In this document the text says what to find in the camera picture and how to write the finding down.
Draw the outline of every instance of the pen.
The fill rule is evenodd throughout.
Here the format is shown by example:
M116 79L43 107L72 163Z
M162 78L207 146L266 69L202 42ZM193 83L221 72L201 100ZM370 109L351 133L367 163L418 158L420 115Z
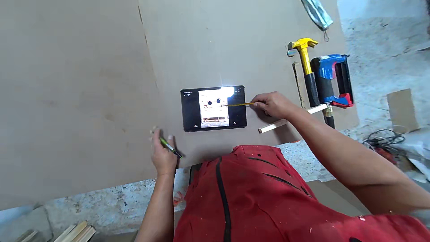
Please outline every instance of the pen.
M167 141L163 137L160 137L160 142L164 147L169 149L173 154L177 155L180 159L183 158L183 155L181 155L175 148L173 148L169 143L167 143Z

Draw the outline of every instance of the tablet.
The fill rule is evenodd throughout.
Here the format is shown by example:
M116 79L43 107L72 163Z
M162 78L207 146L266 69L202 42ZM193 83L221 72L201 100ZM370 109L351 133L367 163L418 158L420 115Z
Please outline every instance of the tablet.
M181 90L182 120L185 132L246 127L243 86Z

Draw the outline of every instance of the hammer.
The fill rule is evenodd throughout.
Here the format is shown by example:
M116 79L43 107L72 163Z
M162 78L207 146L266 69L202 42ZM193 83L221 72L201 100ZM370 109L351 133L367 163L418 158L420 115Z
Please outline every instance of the hammer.
M295 49L300 53L301 64L304 72L304 83L306 85L307 96L309 97L310 107L316 107L319 105L318 92L316 90L315 74L312 72L310 67L309 56L307 54L307 48L314 48L318 44L317 41L311 38L302 38L296 42L290 42L288 44L287 55L289 57L294 56Z

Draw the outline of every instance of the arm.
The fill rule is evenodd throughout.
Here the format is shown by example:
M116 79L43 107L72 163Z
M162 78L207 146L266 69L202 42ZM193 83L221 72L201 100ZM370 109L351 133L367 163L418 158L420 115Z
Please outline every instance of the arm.
M157 180L135 242L173 241L173 182L178 157L163 148L159 137L157 129L152 136L152 162L157 169ZM171 137L168 142L173 145Z
M252 102L268 114L288 120L321 164L351 190L373 214L408 214L430 208L430 194L401 170L359 142L319 122L278 92Z

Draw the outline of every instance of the mdf board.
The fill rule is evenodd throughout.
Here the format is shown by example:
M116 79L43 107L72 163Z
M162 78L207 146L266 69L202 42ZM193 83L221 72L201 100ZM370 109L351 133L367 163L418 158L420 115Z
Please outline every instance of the mdf board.
M0 2L0 210L153 178L136 0Z
M248 126L241 129L185 133L180 90L244 85L246 101L264 92L279 91L300 105L292 69L299 56L289 58L286 45L302 37L319 41L310 58L345 53L336 0L322 0L334 20L329 42L311 21L299 0L139 0L157 85L165 98L167 127L185 154L180 166L196 164L231 152L237 145L279 145L298 140L291 125L258 132L275 118L247 108ZM303 70L297 69L299 81ZM321 121L321 113L314 114ZM355 107L335 109L339 129L358 122Z

